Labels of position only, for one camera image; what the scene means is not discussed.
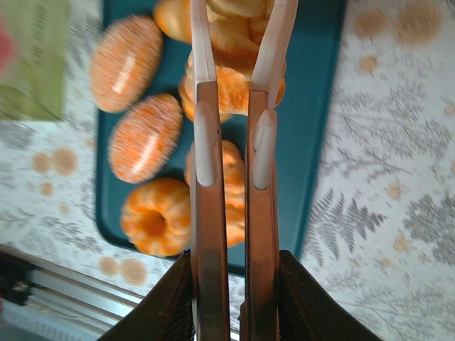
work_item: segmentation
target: bread roll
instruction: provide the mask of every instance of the bread roll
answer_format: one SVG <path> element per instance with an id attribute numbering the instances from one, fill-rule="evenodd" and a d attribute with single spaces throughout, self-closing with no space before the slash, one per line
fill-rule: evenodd
<path id="1" fill-rule="evenodd" d="M 175 149 L 182 123 L 181 108 L 169 94 L 138 103 L 120 119 L 109 138 L 112 172 L 127 183 L 153 177 Z"/>
<path id="2" fill-rule="evenodd" d="M 156 24 L 164 34 L 191 44 L 190 0 L 161 0 L 153 12 Z"/>
<path id="3" fill-rule="evenodd" d="M 125 200 L 120 226 L 144 253 L 166 257 L 181 253 L 191 237 L 190 190 L 161 178 L 139 186 Z"/>
<path id="4" fill-rule="evenodd" d="M 222 16 L 254 18 L 263 16 L 267 2 L 263 0 L 207 0 L 212 11 Z"/>
<path id="5" fill-rule="evenodd" d="M 232 142 L 223 140 L 223 173 L 225 185 L 226 240 L 233 247 L 245 240 L 245 165 Z M 186 157 L 185 181 L 190 184 L 191 160 Z"/>
<path id="6" fill-rule="evenodd" d="M 163 37 L 152 18 L 130 16 L 110 25 L 90 68 L 97 106 L 116 113 L 137 101 L 158 70 L 162 50 Z"/>

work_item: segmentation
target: fern pattern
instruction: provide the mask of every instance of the fern pattern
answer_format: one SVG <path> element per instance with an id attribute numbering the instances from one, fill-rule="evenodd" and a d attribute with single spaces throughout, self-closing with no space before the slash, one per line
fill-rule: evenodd
<path id="1" fill-rule="evenodd" d="M 355 236 L 367 239 L 368 232 L 374 233 L 386 220 L 386 216 L 371 213 L 365 206 L 359 206 L 355 199 L 347 200 L 343 193 L 335 198 L 330 188 L 316 203 L 310 213 L 306 231 L 304 252 L 314 256 L 323 266 L 321 247 L 327 247 L 336 259 L 340 259 L 340 239 L 348 246 L 350 253 L 355 249 Z"/>
<path id="2" fill-rule="evenodd" d="M 434 245 L 437 261 L 455 266 L 455 197 L 445 196 L 440 204 L 430 195 L 412 201 L 403 224 L 413 239 Z"/>
<path id="3" fill-rule="evenodd" d="M 95 39 L 101 28 L 101 21 L 88 11 L 80 13 L 73 7 L 70 9 L 68 31 L 67 72 L 74 73 L 73 64 L 79 69 L 86 68 L 87 57 L 90 57 L 95 48 Z"/>

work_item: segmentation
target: table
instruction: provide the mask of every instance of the table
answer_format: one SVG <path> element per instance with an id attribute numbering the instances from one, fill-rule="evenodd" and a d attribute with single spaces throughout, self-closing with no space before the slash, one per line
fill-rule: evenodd
<path id="1" fill-rule="evenodd" d="M 455 340 L 455 1 L 429 0 L 414 35 L 405 4 L 348 3 L 301 261 L 384 340 Z M 100 14 L 72 1 L 64 121 L 0 122 L 0 243 L 145 295 L 171 263 L 109 245 L 94 221 Z M 234 328 L 244 290 L 231 276 Z"/>

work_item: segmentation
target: floral tablecloth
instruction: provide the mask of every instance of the floral tablecloth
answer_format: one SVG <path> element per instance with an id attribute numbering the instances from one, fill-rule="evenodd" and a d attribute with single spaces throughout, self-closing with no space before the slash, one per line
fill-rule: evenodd
<path id="1" fill-rule="evenodd" d="M 64 121 L 0 122 L 0 243 L 145 295 L 170 262 L 95 226 L 87 68 L 101 9 L 71 4 Z M 384 340 L 455 340 L 455 1 L 427 1 L 408 26 L 406 4 L 348 3 L 301 261 Z M 234 328 L 243 296 L 231 277 Z"/>

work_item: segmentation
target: tray rim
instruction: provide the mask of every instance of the tray rim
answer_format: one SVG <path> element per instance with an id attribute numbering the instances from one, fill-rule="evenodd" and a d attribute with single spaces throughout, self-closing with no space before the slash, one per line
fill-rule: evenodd
<path id="1" fill-rule="evenodd" d="M 106 8 L 108 7 L 108 6 L 106 6 L 107 2 L 109 2 L 109 0 L 103 0 L 103 2 L 102 2 L 102 30 L 100 31 L 100 33 L 102 33 L 107 27 L 107 25 L 106 25 L 106 21 L 107 21 L 106 20 L 106 16 L 107 16 Z M 313 167 L 309 172 L 309 180 L 312 185 L 309 186 L 307 195 L 310 198 L 310 200 L 305 200 L 305 203 L 302 206 L 302 209 L 304 212 L 306 212 L 306 214 L 304 215 L 304 218 L 301 219 L 301 221 L 300 221 L 300 224 L 299 224 L 300 226 L 299 226 L 299 230 L 297 233 L 298 241 L 295 244 L 294 250 L 291 251 L 291 253 L 294 256 L 301 256 L 301 253 L 303 251 L 304 236 L 306 234 L 307 224 L 308 224 L 310 214 L 311 214 L 311 206 L 313 205 L 314 193 L 315 193 L 317 185 L 318 185 L 317 175 L 319 172 L 319 161 L 321 159 L 321 153 L 322 153 L 323 145 L 324 145 L 324 142 L 323 142 L 324 132 L 326 130 L 326 124 L 327 124 L 328 117 L 330 114 L 329 108 L 331 105 L 331 98 L 332 98 L 331 93 L 332 93 L 332 89 L 333 89 L 333 83 L 336 78 L 336 68 L 338 66 L 338 63 L 337 63 L 338 54 L 339 54 L 339 50 L 340 50 L 341 35 L 343 32 L 343 22 L 344 22 L 344 18 L 345 18 L 348 0 L 341 0 L 340 2 L 341 2 L 341 7 L 340 7 L 340 11 L 338 13 L 338 17 L 336 18 L 336 25 L 337 25 L 337 27 L 339 27 L 339 29 L 338 29 L 338 32 L 333 36 L 334 45 L 337 48 L 333 48 L 331 50 L 331 54 L 332 54 L 331 55 L 331 64 L 328 67 L 328 73 L 329 73 L 329 77 L 327 79 L 328 86 L 324 92 L 325 98 L 327 98 L 328 100 L 325 101 L 324 105 L 321 107 L 321 110 L 325 114 L 323 116 L 323 119 L 320 120 L 319 126 L 317 127 L 317 130 L 319 132 L 318 136 L 320 136 L 320 137 L 319 137 L 318 143 L 317 143 L 317 150 L 313 153 L 313 159 L 311 160 L 311 162 L 314 163 L 316 166 Z M 100 109 L 97 109 L 96 112 L 97 112 L 97 142 L 98 142 L 100 140 L 100 136 L 101 136 L 100 132 L 102 132 L 102 134 L 106 134 L 105 129 L 103 129 L 103 127 L 102 127 L 102 120 L 101 120 L 102 116 L 103 115 L 117 115 L 117 114 L 106 113 Z M 135 251 L 135 252 L 142 254 L 139 250 L 136 249 L 136 247 L 128 239 L 126 239 L 126 240 L 118 239 L 117 237 L 114 237 L 111 233 L 109 233 L 105 228 L 105 223 L 103 222 L 102 213 L 101 213 L 102 203 L 101 203 L 100 193 L 102 192 L 102 190 L 101 190 L 101 181 L 99 181 L 99 179 L 101 178 L 100 169 L 102 168 L 103 157 L 102 157 L 102 153 L 98 152 L 99 145 L 100 144 L 97 143 L 96 158 L 95 158 L 96 159 L 96 165 L 95 165 L 95 170 L 96 170 L 96 174 L 95 174 L 95 224 L 96 224 L 97 230 L 100 233 L 100 235 L 105 239 L 105 241 L 108 242 L 109 244 L 111 244 L 112 246 L 119 247 L 122 249 L 128 249 L 130 251 Z M 170 257 L 158 257 L 158 256 L 151 256 L 151 257 L 154 257 L 157 259 L 166 259 L 169 261 L 175 261 L 182 253 L 183 253 L 183 251 L 178 255 L 170 256 Z M 230 275 L 245 277 L 245 267 L 244 266 L 228 265 L 228 271 L 229 271 Z"/>

